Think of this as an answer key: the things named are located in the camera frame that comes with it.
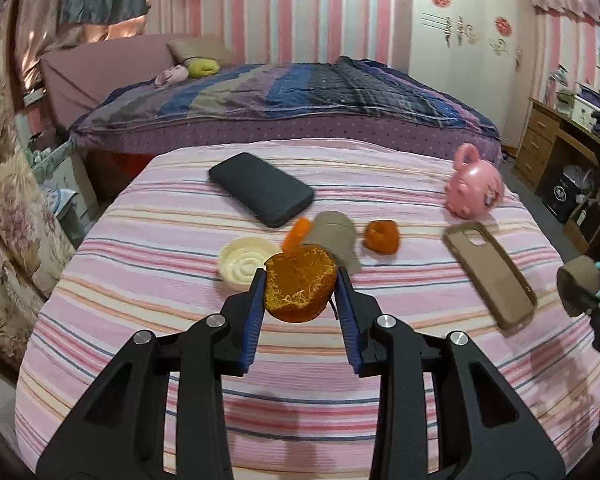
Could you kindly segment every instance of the pink handle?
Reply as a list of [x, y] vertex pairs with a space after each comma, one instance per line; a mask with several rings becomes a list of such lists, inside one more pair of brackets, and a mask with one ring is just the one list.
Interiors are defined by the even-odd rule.
[[469, 157], [469, 162], [478, 162], [480, 160], [480, 152], [478, 148], [472, 145], [470, 142], [464, 143], [458, 148], [454, 155], [454, 170], [460, 171], [466, 167], [465, 159]]

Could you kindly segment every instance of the pink toy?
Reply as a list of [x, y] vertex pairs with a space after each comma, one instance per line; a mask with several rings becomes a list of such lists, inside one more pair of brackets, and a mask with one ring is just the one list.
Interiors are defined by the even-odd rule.
[[456, 173], [445, 184], [446, 208], [462, 218], [477, 218], [500, 201], [504, 194], [502, 177], [489, 162], [480, 158], [478, 148], [463, 144], [454, 157]]

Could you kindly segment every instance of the headboard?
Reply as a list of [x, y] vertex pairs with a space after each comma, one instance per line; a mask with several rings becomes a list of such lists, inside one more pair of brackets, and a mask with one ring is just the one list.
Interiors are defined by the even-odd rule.
[[156, 77], [175, 62], [167, 42], [185, 34], [149, 34], [87, 43], [40, 59], [56, 123], [68, 128], [115, 89]]

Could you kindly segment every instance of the polka dot fabric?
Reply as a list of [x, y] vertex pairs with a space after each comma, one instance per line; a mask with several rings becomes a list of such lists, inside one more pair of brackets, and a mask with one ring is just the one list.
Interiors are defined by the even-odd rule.
[[500, 140], [458, 129], [364, 116], [315, 116], [279, 121], [196, 121], [112, 132], [72, 132], [78, 145], [117, 153], [161, 155], [178, 148], [275, 139], [364, 140], [401, 152], [452, 160], [458, 147], [471, 142], [480, 156], [502, 162]]

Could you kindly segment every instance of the trash can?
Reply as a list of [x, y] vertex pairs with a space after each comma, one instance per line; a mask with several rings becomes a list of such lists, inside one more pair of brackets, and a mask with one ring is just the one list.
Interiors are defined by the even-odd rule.
[[591, 170], [584, 171], [580, 166], [566, 166], [556, 180], [546, 186], [542, 203], [558, 222], [564, 224], [592, 188]]

